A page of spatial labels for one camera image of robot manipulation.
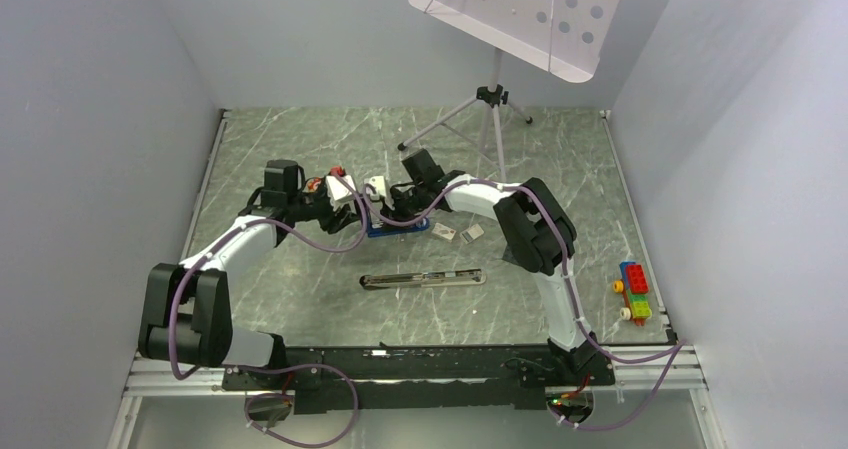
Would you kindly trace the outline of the white staple box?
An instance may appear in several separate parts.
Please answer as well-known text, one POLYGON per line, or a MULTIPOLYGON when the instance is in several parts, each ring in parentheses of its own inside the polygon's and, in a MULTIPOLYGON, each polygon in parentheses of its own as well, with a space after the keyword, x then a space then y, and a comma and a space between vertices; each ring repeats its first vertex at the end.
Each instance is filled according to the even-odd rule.
POLYGON ((444 224, 435 223, 432 226, 432 234, 440 239, 452 241, 456 236, 456 231, 444 224))

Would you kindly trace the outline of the blue black stapler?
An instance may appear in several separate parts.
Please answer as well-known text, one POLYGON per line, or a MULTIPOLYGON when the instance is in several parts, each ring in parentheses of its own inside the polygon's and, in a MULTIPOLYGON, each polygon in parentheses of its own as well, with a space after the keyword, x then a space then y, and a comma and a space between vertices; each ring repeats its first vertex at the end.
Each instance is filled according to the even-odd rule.
POLYGON ((429 227, 430 220, 428 218, 424 218, 421 221, 417 222, 415 225, 410 226, 396 226, 385 223, 380 220, 369 220, 366 229, 366 236, 368 238, 380 238, 395 235, 404 235, 422 232, 427 230, 429 227))

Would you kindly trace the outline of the staple box tray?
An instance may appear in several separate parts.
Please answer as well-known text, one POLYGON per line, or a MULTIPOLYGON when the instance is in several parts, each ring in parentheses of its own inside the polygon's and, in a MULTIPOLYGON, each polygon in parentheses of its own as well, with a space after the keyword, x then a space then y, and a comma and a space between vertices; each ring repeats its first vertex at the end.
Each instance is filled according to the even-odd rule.
POLYGON ((464 243, 470 244, 476 241, 477 239, 481 238, 484 234, 484 229, 479 224, 475 224, 462 231, 460 233, 460 237, 462 238, 464 243))

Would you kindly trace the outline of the black silver stapler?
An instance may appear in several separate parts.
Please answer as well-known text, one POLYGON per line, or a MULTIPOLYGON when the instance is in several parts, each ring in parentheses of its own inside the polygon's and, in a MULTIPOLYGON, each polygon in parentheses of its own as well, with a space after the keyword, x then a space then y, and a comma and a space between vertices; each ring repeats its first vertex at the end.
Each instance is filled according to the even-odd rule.
POLYGON ((387 275, 363 275, 359 279, 365 290, 398 288, 434 288, 482 285, 487 276, 482 269, 433 271, 387 275))

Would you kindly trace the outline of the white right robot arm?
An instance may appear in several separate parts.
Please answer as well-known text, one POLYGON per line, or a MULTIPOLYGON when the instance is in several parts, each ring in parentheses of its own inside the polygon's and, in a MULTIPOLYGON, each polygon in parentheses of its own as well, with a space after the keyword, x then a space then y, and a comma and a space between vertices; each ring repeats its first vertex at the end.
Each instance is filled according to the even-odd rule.
POLYGON ((508 252, 539 290, 552 378, 564 384, 613 384, 611 360, 581 313, 573 276, 575 226, 546 184, 539 178, 502 184, 460 170, 446 172, 424 149, 402 164, 410 179, 382 197, 381 217, 400 225, 439 209, 496 221, 508 252))

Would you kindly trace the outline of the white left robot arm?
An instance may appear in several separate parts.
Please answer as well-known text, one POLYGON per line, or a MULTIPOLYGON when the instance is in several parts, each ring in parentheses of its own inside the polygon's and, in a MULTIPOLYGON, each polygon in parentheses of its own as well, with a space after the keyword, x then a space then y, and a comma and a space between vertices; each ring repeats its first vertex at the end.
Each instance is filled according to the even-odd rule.
POLYGON ((334 167, 309 179, 294 161, 269 161, 262 185, 222 235, 197 254, 150 271, 140 355, 169 362, 179 379, 188 375, 183 364, 191 370, 243 366, 261 388, 279 386, 288 371, 284 339, 237 327, 230 291, 262 257, 299 235, 297 223, 311 221, 328 234, 367 222, 353 178, 334 167))

